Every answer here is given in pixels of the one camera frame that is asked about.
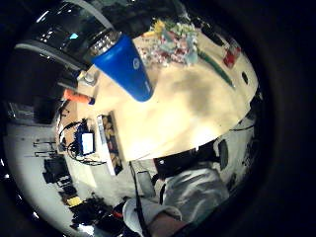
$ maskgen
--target person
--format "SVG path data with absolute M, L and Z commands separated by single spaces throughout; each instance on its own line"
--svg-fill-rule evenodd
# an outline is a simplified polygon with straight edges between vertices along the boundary
M 142 198 L 145 224 L 152 237 L 186 236 L 229 197 L 229 192 L 210 162 L 165 180 L 163 204 Z M 132 231 L 143 236 L 136 211 L 136 198 L 122 209 L 123 220 Z

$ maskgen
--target cable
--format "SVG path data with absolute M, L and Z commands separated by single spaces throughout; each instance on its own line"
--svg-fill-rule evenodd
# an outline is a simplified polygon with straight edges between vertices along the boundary
M 250 125 L 250 126 L 247 126 L 247 127 L 244 127 L 244 128 L 230 129 L 230 130 L 232 130 L 232 131 L 247 130 L 247 129 L 250 129 L 250 128 L 254 127 L 255 125 L 256 125 L 256 124 L 254 123 L 254 124 L 252 124 L 252 125 Z
M 131 176 L 133 178 L 134 185 L 135 185 L 136 211 L 137 211 L 137 215 L 138 215 L 139 224 L 140 224 L 140 226 L 142 228 L 142 235 L 144 237 L 151 237 L 151 234 L 149 233 L 149 231 L 147 229 L 145 218 L 144 218 L 144 215 L 143 215 L 143 212 L 142 212 L 141 201 L 140 201 L 140 197 L 139 197 L 139 193 L 138 193 L 138 187 L 137 187 L 137 182 L 136 182 L 136 173 L 135 173 L 135 170 L 134 170 L 131 162 L 129 162 L 129 168 L 130 168 Z
M 78 159 L 78 156 L 76 154 L 76 147 L 75 147 L 75 142 L 71 142 L 67 147 L 66 147 L 66 151 L 67 151 L 67 154 L 68 156 L 75 160 L 75 161 L 78 161 L 80 162 L 81 164 L 84 164 L 84 165 L 89 165 L 89 166 L 99 166 L 99 165 L 104 165 L 106 164 L 107 162 L 103 162 L 103 161 L 95 161 L 95 160 L 92 160 L 92 159 L 89 159 L 87 157 L 83 157 L 83 159 Z

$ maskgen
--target blue cup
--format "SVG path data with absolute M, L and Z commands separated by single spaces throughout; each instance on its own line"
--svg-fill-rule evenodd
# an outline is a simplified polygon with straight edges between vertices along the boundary
M 126 35 L 102 54 L 93 58 L 93 63 L 116 81 L 136 101 L 148 101 L 153 89 L 138 51 Z

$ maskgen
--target desk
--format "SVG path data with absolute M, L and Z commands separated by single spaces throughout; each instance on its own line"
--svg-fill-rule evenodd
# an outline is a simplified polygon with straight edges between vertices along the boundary
M 134 40 L 136 46 L 144 40 Z M 79 85 L 80 93 L 96 98 L 94 106 L 69 103 L 68 121 L 91 119 L 96 131 L 96 150 L 101 146 L 97 116 L 114 112 L 120 152 L 125 161 L 167 156 L 208 143 L 236 125 L 250 110 L 258 79 L 247 56 L 241 54 L 233 69 L 222 62 L 225 49 L 202 33 L 199 48 L 210 55 L 235 85 L 233 90 L 209 64 L 199 59 L 194 66 L 177 63 L 147 68 L 154 95 L 145 102 L 134 101 L 106 74 L 98 73 L 95 87 Z M 245 83 L 242 72 L 248 77 Z

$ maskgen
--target white floor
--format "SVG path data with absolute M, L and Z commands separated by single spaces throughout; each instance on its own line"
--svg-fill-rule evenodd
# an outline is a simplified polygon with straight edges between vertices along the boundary
M 251 120 L 244 118 L 234 128 L 240 129 L 251 124 L 253 124 Z M 233 174 L 236 174 L 236 185 L 244 176 L 246 166 L 242 162 L 246 155 L 247 144 L 253 134 L 253 128 L 241 131 L 229 131 L 215 141 L 215 152 L 217 152 L 216 144 L 222 139 L 226 139 L 228 145 L 229 161 L 227 167 L 220 171 L 219 164 L 213 163 L 213 168 L 218 169 L 225 184 L 230 181 Z M 123 197 L 135 196 L 134 184 L 127 163 L 123 162 L 123 170 L 114 177 L 110 175 L 107 165 L 90 167 L 82 165 L 69 157 L 66 158 L 66 161 L 81 199 L 89 197 L 91 192 L 94 192 L 104 198 L 107 204 L 115 206 L 122 201 Z M 148 170 L 151 176 L 156 173 L 156 168 L 152 160 L 133 162 L 133 166 L 136 172 Z M 156 199 L 158 199 L 162 185 L 163 183 L 159 181 L 155 187 Z

